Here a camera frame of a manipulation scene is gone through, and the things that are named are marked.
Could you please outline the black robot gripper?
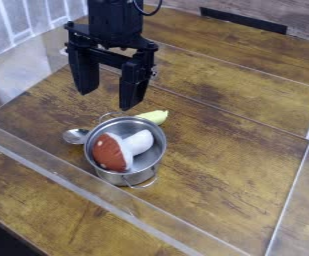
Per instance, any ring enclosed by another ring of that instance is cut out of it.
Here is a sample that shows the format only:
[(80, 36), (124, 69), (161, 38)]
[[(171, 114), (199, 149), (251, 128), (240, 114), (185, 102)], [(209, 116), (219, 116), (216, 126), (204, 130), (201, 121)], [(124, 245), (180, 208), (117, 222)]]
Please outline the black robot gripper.
[(99, 86), (99, 63), (121, 68), (119, 108), (137, 105), (148, 86), (157, 45), (141, 37), (143, 0), (87, 0), (88, 23), (68, 21), (65, 51), (75, 88), (81, 95)]

